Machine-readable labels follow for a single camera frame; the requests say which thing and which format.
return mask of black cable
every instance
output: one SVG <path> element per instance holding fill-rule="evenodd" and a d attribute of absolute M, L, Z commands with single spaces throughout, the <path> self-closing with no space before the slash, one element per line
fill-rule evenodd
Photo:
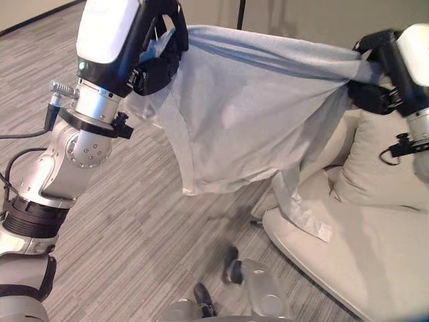
<path fill-rule="evenodd" d="M 244 9 L 246 8 L 246 0 L 240 0 L 239 18 L 237 20 L 237 29 L 243 29 Z"/>
<path fill-rule="evenodd" d="M 383 158 L 383 155 L 386 154 L 387 152 L 390 151 L 390 148 L 387 148 L 386 150 L 382 151 L 382 153 L 380 153 L 378 155 L 378 158 L 385 164 L 387 164 L 388 166 L 397 166 L 399 163 L 401 163 L 401 159 L 400 157 L 397 157 L 397 163 L 392 163 L 390 161 L 387 161 L 385 158 Z"/>
<path fill-rule="evenodd" d="M 4 199 L 3 199 L 3 210 L 4 210 L 5 206 L 6 206 L 6 204 L 9 202 L 9 192 L 10 192 L 10 190 L 12 190 L 14 193 L 18 194 L 17 189 L 14 188 L 12 186 L 12 184 L 10 183 L 10 176 L 11 176 L 11 170 L 12 170 L 13 163 L 20 156 L 23 156 L 26 153 L 35 152 L 35 151 L 46 151 L 46 148 L 30 148 L 30 149 L 22 150 L 22 151 L 18 152 L 17 154 L 15 154 L 9 160 L 9 162 L 7 163 L 6 171 L 5 171 L 5 176 L 3 177 L 3 175 L 2 175 L 2 181 L 4 179 L 4 183 L 5 183 L 5 195 L 4 195 Z"/>
<path fill-rule="evenodd" d="M 35 133 L 28 133 L 28 134 L 8 134 L 4 136 L 0 136 L 0 140 L 2 139 L 28 139 L 28 138 L 35 138 L 36 136 L 42 136 L 45 133 L 48 133 L 49 131 L 46 129 L 42 129 L 40 131 L 37 131 Z"/>

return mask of beige cushion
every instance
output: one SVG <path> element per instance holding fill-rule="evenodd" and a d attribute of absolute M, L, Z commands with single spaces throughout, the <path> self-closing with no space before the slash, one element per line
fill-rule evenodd
<path fill-rule="evenodd" d="M 350 153 L 360 115 L 360 109 L 345 111 L 323 151 L 314 162 L 305 165 L 302 169 L 300 173 L 301 182 L 331 164 L 343 165 Z"/>
<path fill-rule="evenodd" d="M 315 195 L 324 174 L 300 187 Z M 325 243 L 268 211 L 270 240 L 321 287 L 367 321 L 404 321 L 429 311 L 429 218 L 401 209 L 363 207 L 333 199 L 307 199 L 317 218 L 333 228 Z"/>
<path fill-rule="evenodd" d="M 376 115 L 362 111 L 355 142 L 334 185 L 333 196 L 341 202 L 361 205 L 405 205 L 426 209 L 429 191 L 413 173 L 413 156 L 401 157 L 398 166 L 389 166 L 379 160 L 380 152 L 397 143 L 395 136 L 407 131 L 405 119 L 396 112 Z"/>

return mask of wall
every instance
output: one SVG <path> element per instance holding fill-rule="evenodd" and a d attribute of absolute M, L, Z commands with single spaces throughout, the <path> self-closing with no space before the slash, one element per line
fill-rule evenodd
<path fill-rule="evenodd" d="M 235 28 L 239 0 L 182 0 L 189 24 Z M 243 29 L 352 47 L 366 34 L 429 22 L 429 0 L 247 0 Z"/>
<path fill-rule="evenodd" d="M 0 0 L 0 30 L 69 2 L 72 0 Z"/>

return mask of gray carpet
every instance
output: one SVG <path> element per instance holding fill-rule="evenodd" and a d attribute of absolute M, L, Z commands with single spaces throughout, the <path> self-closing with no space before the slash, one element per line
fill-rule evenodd
<path fill-rule="evenodd" d="M 0 133 L 40 129 L 48 83 L 76 83 L 75 41 L 83 4 L 0 38 Z M 131 140 L 115 140 L 109 161 L 92 179 L 60 230 L 54 289 L 45 301 L 56 321 L 156 321 L 161 310 L 206 283 L 222 315 L 249 313 L 244 290 L 220 280 L 222 250 L 279 276 L 297 321 L 355 321 L 249 225 L 249 208 L 267 186 L 257 182 L 227 195 L 184 197 L 174 153 L 162 130 L 131 118 Z M 0 163 L 49 135 L 2 141 Z M 37 153 L 19 160 L 18 185 Z"/>

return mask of pillow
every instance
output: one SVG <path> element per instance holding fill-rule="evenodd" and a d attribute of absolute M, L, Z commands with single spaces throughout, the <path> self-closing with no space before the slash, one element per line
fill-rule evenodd
<path fill-rule="evenodd" d="M 361 111 L 355 141 L 331 192 L 333 197 L 361 205 L 426 210 L 429 191 L 413 172 L 413 156 L 402 156 L 397 166 L 379 159 L 380 152 L 397 143 L 396 135 L 404 132 L 408 132 L 406 120 L 397 112 L 376 115 Z M 389 153 L 384 158 L 396 162 Z"/>
<path fill-rule="evenodd" d="M 344 112 L 334 133 L 317 159 L 304 165 L 300 172 L 300 182 L 304 182 L 308 177 L 331 164 L 344 164 L 350 153 L 360 116 L 360 109 L 349 109 Z"/>

